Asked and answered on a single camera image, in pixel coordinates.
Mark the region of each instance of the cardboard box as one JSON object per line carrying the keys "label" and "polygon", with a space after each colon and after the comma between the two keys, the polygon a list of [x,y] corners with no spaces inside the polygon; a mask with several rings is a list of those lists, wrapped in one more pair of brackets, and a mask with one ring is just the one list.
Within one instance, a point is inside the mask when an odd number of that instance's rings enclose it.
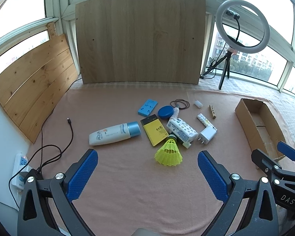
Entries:
{"label": "cardboard box", "polygon": [[275,161],[284,157],[277,150],[277,144],[280,141],[286,143],[286,140],[278,122],[264,102],[242,98],[235,113],[246,134],[251,151],[259,148]]}

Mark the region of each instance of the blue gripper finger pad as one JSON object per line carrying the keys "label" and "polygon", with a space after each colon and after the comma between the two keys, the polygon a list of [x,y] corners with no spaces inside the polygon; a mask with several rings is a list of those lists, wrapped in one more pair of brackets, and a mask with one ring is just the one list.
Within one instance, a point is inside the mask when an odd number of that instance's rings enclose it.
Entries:
{"label": "blue gripper finger pad", "polygon": [[87,181],[90,179],[90,176],[96,168],[97,163],[98,154],[93,150],[68,183],[67,199],[69,202],[80,197]]}
{"label": "blue gripper finger pad", "polygon": [[295,149],[288,144],[280,141],[277,144],[277,150],[288,157],[290,160],[295,161]]}
{"label": "blue gripper finger pad", "polygon": [[225,203],[228,199],[227,184],[203,152],[198,155],[198,166],[215,197]]}

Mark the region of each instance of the building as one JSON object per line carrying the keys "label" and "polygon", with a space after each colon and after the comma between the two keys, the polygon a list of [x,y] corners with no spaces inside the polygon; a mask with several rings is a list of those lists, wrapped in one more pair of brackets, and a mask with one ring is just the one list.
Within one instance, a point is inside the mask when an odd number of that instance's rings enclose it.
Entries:
{"label": "building", "polygon": [[[217,60],[217,58],[221,58],[225,55],[226,50],[228,49],[229,45],[222,39],[219,32],[216,34],[215,43],[213,46],[213,52],[211,54],[211,58]],[[272,63],[262,54],[255,53],[255,54],[247,54],[243,52],[237,52],[237,54],[233,54],[232,58],[235,61],[245,61],[250,67],[256,66],[261,69],[271,69]]]}

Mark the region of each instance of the blue round container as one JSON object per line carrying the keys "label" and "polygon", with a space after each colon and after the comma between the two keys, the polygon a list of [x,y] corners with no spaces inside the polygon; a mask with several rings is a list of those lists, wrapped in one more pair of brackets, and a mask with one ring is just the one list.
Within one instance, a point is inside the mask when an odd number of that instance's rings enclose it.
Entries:
{"label": "blue round container", "polygon": [[159,111],[158,115],[161,119],[169,119],[174,113],[174,108],[172,106],[163,106]]}

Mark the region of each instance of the wooden board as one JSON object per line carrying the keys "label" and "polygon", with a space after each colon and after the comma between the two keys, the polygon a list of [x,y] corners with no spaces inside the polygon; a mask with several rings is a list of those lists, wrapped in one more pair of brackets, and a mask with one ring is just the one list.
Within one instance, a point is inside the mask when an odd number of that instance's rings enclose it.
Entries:
{"label": "wooden board", "polygon": [[49,34],[50,39],[57,37],[57,32],[56,32],[56,27],[55,27],[54,22],[47,24],[47,30],[48,30],[48,34]]}
{"label": "wooden board", "polygon": [[198,84],[205,0],[88,0],[76,5],[83,83]]}
{"label": "wooden board", "polygon": [[14,61],[0,74],[0,104],[4,106],[16,90],[38,69],[68,49],[64,34],[57,36]]}
{"label": "wooden board", "polygon": [[77,77],[78,72],[72,64],[57,77],[31,107],[19,128],[32,143],[35,142],[47,116]]}
{"label": "wooden board", "polygon": [[3,108],[16,126],[20,126],[37,99],[72,64],[72,56],[67,49],[38,69],[15,92]]}

